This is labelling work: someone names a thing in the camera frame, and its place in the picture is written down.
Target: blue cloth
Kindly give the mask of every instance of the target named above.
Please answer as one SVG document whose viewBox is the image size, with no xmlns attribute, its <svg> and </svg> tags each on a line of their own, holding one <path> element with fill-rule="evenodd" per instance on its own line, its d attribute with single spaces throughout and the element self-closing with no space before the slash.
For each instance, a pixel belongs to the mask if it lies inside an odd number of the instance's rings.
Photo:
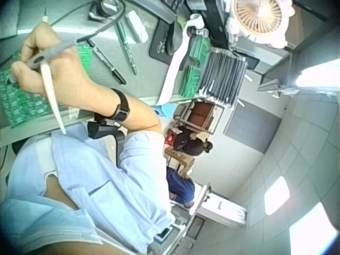
<svg viewBox="0 0 340 255">
<path fill-rule="evenodd" d="M 75 211 L 49 198 L 8 198 L 1 214 L 2 232 L 19 253 L 64 241 L 102 244 L 86 210 Z"/>
<path fill-rule="evenodd" d="M 194 199 L 195 185 L 190 178 L 184 179 L 173 168 L 167 167 L 166 180 L 169 191 L 176 195 L 176 202 L 185 205 Z"/>
<path fill-rule="evenodd" d="M 168 199 L 164 137 L 152 131 L 128 134 L 117 168 L 109 160 L 105 143 L 88 138 L 83 124 L 69 126 L 66 131 L 67 135 L 52 132 L 52 152 L 61 187 L 79 208 L 88 212 L 98 228 L 127 247 L 145 253 L 154 236 L 175 219 Z M 7 199 L 42 196 L 46 192 L 35 147 L 39 139 L 29 140 L 18 154 Z"/>
</svg>

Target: shirt sleeve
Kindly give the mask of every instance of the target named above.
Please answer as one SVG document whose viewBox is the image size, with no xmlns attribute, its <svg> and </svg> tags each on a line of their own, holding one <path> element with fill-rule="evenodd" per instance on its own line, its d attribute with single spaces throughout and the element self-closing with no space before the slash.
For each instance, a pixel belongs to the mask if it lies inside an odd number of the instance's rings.
<svg viewBox="0 0 340 255">
<path fill-rule="evenodd" d="M 126 136 L 120 168 L 150 198 L 171 210 L 166 181 L 164 137 L 154 131 L 138 131 Z"/>
</svg>

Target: hand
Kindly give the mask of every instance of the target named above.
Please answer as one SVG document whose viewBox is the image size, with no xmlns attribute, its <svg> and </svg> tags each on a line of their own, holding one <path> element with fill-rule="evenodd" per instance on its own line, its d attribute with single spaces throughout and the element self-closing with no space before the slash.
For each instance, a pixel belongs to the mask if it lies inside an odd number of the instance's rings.
<svg viewBox="0 0 340 255">
<path fill-rule="evenodd" d="M 53 47 L 61 40 L 47 23 L 42 22 L 24 41 L 21 49 L 21 61 L 12 64 L 12 73 L 20 87 L 32 93 L 46 96 L 43 79 L 37 71 L 29 69 L 25 62 L 39 50 Z M 88 109 L 87 101 L 96 90 L 96 85 L 87 76 L 78 56 L 77 49 L 65 50 L 49 64 L 53 87 L 58 102 L 82 109 Z"/>
</svg>

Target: desk fan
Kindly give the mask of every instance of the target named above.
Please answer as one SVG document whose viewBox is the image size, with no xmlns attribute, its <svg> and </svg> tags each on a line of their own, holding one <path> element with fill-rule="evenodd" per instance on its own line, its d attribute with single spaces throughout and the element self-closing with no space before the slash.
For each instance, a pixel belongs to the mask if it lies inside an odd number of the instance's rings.
<svg viewBox="0 0 340 255">
<path fill-rule="evenodd" d="M 244 36 L 274 48 L 287 45 L 285 32 L 289 17 L 295 13 L 291 0 L 230 0 L 229 3 L 226 28 L 231 43 Z"/>
</svg>

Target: black wristwatch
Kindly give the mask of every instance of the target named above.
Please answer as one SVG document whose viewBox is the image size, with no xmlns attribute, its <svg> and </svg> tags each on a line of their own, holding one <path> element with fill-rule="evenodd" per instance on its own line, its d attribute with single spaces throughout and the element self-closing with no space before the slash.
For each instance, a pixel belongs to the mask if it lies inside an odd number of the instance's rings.
<svg viewBox="0 0 340 255">
<path fill-rule="evenodd" d="M 114 121 L 123 122 L 127 119 L 130 113 L 128 100 L 121 91 L 116 90 L 116 89 L 112 89 L 112 90 L 117 93 L 117 95 L 119 96 L 119 99 L 121 100 L 121 103 L 117 106 L 115 113 L 111 117 L 107 117 L 107 118 L 114 120 Z"/>
</svg>

